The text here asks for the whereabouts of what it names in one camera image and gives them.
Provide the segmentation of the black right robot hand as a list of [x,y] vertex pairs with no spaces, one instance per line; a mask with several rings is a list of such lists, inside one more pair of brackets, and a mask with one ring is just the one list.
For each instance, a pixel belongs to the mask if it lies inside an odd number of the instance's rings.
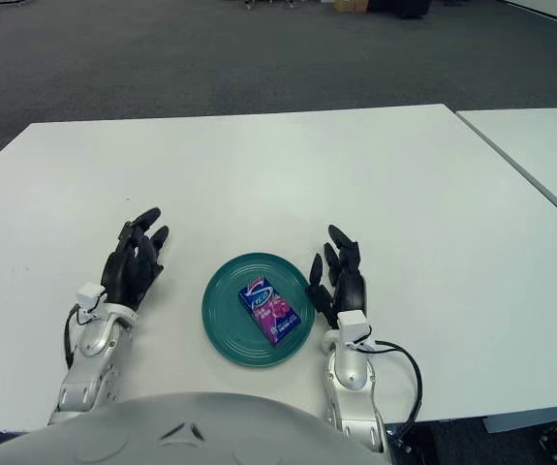
[[359,270],[358,243],[334,225],[329,225],[327,231],[333,245],[325,243],[324,256],[333,294],[322,283],[323,260],[319,253],[312,262],[305,292],[315,310],[325,317],[329,326],[338,329],[339,317],[348,312],[360,311],[366,316],[366,286]]

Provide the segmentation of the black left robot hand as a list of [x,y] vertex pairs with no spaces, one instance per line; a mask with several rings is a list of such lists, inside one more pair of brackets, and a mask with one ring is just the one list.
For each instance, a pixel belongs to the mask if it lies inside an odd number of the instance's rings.
[[160,216],[161,210],[153,207],[122,227],[101,278],[107,303],[123,305],[137,312],[163,271],[158,257],[169,236],[169,227],[162,226],[151,236],[147,235]]

